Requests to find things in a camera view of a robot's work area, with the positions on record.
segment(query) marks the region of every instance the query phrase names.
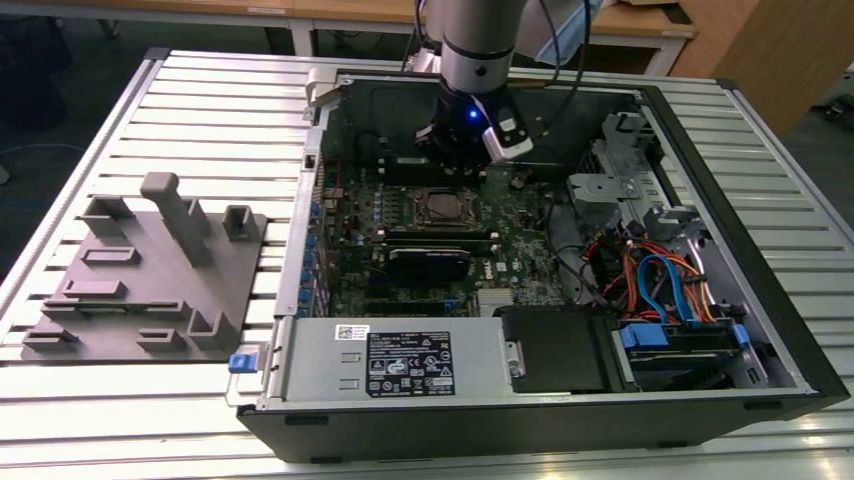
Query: aluminum extrusion table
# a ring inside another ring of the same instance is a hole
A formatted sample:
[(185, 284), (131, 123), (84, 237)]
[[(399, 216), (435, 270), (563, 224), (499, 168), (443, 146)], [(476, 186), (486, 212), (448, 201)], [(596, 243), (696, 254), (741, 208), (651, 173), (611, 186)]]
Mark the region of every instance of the aluminum extrusion table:
[[(157, 170), (180, 175), (181, 195), (200, 197), (205, 211), (221, 211), (239, 202), (271, 218), (243, 342), (251, 347), (269, 340), (308, 128), (303, 87), (308, 70), (320, 64), (398, 68), (396, 62), (185, 51), (144, 60), (0, 289), (0, 361), (9, 362), (0, 368), (0, 476), (16, 480), (45, 475), (95, 479), (281, 474), (372, 479), (850, 478), (851, 400), (795, 421), (753, 425), (692, 448), (323, 467), (283, 463), (235, 419), (223, 392), (231, 383), (251, 398), (260, 390), (260, 374), (231, 378), (225, 365), (211, 364), (13, 363), (25, 331), (40, 317), (40, 299), (56, 289), (87, 233), (75, 220), (87, 197), (131, 196), (132, 208), (153, 209), (139, 198), (139, 183), (148, 171)], [(514, 74), (547, 78), (551, 72), (515, 70)], [(654, 83), (662, 89), (854, 390), (854, 235), (742, 95), (710, 80), (595, 73), (586, 78)], [(687, 196), (672, 165), (666, 170), (678, 193)]]

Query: metal bracket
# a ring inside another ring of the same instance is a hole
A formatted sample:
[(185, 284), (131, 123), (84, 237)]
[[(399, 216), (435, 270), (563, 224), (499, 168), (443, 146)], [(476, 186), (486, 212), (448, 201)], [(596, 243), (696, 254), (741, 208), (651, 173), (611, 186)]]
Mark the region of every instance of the metal bracket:
[(322, 98), (335, 90), (338, 83), (336, 67), (315, 67), (308, 70), (306, 80), (306, 99), (310, 107), (316, 107)]
[(668, 242), (695, 218), (699, 218), (699, 213), (691, 207), (652, 207), (643, 215), (643, 225), (652, 240)]
[(576, 173), (570, 176), (570, 187), (575, 199), (583, 202), (614, 203), (618, 200), (640, 198), (632, 179), (602, 173)]
[(522, 344), (519, 342), (504, 342), (504, 352), (507, 354), (507, 371), (512, 378), (524, 377), (524, 359), (522, 358)]

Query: blue release tab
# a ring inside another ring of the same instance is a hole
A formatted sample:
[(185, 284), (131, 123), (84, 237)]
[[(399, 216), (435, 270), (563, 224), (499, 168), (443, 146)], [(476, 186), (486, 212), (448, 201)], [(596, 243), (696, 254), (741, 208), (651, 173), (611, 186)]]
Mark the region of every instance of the blue release tab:
[(738, 323), (733, 325), (733, 334), (735, 335), (735, 341), (742, 347), (750, 344), (750, 334), (743, 325)]
[(235, 353), (228, 357), (228, 373), (257, 372), (257, 354)]
[(619, 339), (626, 349), (634, 347), (666, 347), (667, 335), (659, 323), (632, 323), (619, 330)]

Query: warning label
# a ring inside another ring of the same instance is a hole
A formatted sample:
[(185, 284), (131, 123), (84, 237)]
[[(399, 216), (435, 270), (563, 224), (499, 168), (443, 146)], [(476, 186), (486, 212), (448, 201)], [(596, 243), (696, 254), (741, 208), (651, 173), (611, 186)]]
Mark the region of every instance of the warning label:
[(371, 397), (454, 395), (450, 332), (370, 333), (367, 350)]

